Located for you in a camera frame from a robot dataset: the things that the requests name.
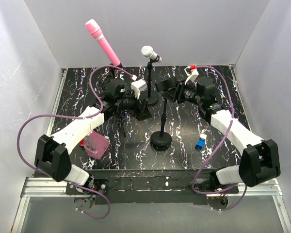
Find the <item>black round-base stand purple mic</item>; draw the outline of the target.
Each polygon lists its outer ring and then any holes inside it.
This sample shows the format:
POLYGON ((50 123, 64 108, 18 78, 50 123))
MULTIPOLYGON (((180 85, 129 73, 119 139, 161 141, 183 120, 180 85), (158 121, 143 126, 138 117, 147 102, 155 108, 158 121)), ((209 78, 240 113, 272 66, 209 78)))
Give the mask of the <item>black round-base stand purple mic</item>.
POLYGON ((156 151, 165 151, 169 148, 172 142, 172 137, 169 133, 165 131, 166 123, 166 109, 167 109, 167 99, 163 98, 163 113, 161 116, 161 129, 160 131, 154 132, 150 137, 150 143, 156 151))

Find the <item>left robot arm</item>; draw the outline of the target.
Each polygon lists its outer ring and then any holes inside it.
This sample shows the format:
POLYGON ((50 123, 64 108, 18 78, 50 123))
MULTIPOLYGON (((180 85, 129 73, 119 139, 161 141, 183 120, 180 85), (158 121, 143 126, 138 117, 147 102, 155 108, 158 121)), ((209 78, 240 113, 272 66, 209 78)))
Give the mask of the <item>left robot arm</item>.
POLYGON ((69 157, 80 141, 120 112, 131 111, 137 120, 152 117, 147 100, 141 98, 141 93, 147 89, 144 80, 127 86, 122 80, 112 79, 104 83, 102 89, 95 103, 88 106, 78 119, 51 136, 41 136, 37 142, 34 165, 57 182, 76 183, 83 194, 89 194, 94 183, 87 171, 71 164, 69 157))

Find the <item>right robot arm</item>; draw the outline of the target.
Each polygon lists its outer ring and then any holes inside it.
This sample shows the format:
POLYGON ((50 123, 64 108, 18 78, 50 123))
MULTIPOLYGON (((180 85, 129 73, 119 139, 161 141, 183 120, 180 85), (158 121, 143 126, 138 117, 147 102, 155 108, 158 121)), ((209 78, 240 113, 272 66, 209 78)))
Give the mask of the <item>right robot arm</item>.
POLYGON ((228 166, 210 174, 210 188, 223 192, 228 184, 244 183, 254 187, 281 174, 277 143, 264 140, 244 127, 231 112, 215 98, 216 86, 210 77, 192 81, 180 81, 176 77, 157 82, 162 96, 172 102, 188 101, 197 105, 200 116, 211 126, 227 135, 228 140, 241 154, 238 166, 228 166))

